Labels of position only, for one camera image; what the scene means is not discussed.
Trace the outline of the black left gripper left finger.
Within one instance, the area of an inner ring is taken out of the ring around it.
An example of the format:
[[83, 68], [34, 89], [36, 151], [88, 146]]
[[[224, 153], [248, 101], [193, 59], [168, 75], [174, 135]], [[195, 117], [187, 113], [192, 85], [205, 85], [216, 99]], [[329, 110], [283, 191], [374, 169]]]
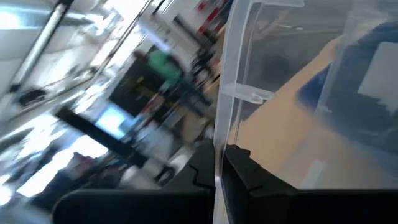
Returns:
[[215, 149], [202, 142], [184, 168], [158, 190], [77, 190], [62, 197], [53, 224], [212, 224]]

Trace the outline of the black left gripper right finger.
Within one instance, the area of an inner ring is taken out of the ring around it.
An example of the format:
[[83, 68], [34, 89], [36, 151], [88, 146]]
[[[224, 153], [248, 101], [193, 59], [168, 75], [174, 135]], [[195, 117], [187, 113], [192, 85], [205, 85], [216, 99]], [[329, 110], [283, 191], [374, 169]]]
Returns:
[[398, 190], [301, 190], [228, 145], [222, 188], [230, 224], [398, 224]]

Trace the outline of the clear plastic block box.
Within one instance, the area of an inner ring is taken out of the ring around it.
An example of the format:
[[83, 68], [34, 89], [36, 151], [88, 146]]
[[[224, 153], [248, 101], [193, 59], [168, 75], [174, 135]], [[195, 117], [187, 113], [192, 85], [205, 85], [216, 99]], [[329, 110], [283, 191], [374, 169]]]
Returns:
[[[387, 22], [398, 22], [398, 0], [234, 0], [214, 136], [216, 224], [230, 224], [221, 183], [228, 145], [296, 189], [398, 190], [398, 154], [326, 118], [345, 48]], [[376, 47], [358, 93], [398, 112], [398, 44]]]

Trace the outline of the person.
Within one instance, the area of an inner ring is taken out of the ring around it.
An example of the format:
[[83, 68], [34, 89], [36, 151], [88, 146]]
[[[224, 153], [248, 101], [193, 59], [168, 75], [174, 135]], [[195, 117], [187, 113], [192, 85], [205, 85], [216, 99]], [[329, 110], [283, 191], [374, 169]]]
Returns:
[[184, 77], [185, 71], [172, 54], [155, 50], [148, 54], [147, 64], [164, 81], [159, 89], [161, 93], [177, 87], [188, 90], [189, 82]]

